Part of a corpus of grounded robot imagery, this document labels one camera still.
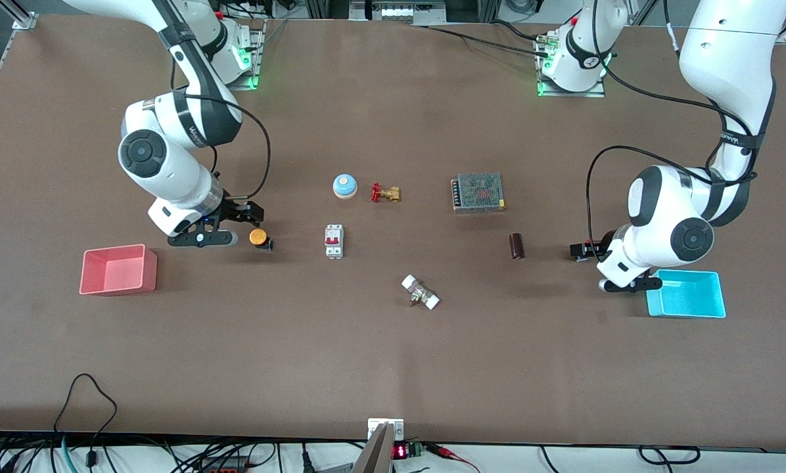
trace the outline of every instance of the brown table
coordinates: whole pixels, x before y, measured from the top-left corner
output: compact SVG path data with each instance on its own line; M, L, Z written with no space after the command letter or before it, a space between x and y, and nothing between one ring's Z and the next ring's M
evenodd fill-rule
M697 98L664 30L627 29L618 52L623 78ZM116 161L125 107L168 89L155 35L87 16L18 33L0 75L0 428L50 428L89 371L121 406L117 431L360 438L367 417L402 416L407 434L444 441L786 448L783 46L750 206L691 266L720 272L724 320L650 318L645 297L601 293L592 263L566 259L586 237L598 150L702 164L716 114L616 84L606 99L538 98L528 56L403 24L291 22L265 57L260 89L237 96L273 138L258 203L276 252L181 250ZM252 123L221 147L231 192L263 164ZM598 234L626 221L649 164L601 161ZM466 171L502 173L504 215L453 215L448 181ZM358 197L333 196L339 173ZM373 181L402 187L401 203L370 203ZM324 256L328 223L347 229L341 261ZM510 260L513 231L525 260ZM159 255L155 293L78 295L85 249L138 242ZM438 309L408 308L408 273ZM74 402L63 428L108 415L88 384Z

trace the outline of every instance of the pink plastic tray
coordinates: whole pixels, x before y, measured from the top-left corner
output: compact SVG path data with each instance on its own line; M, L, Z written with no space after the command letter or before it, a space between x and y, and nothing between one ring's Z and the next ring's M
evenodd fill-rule
M80 294L125 296L156 288L156 254L145 245L113 246L83 252Z

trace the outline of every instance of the blue bin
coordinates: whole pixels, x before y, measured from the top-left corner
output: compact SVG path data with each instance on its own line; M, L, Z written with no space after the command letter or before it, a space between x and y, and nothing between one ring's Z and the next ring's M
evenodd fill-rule
M720 276L712 271L659 269L660 290L648 290L647 310L652 317L726 317Z

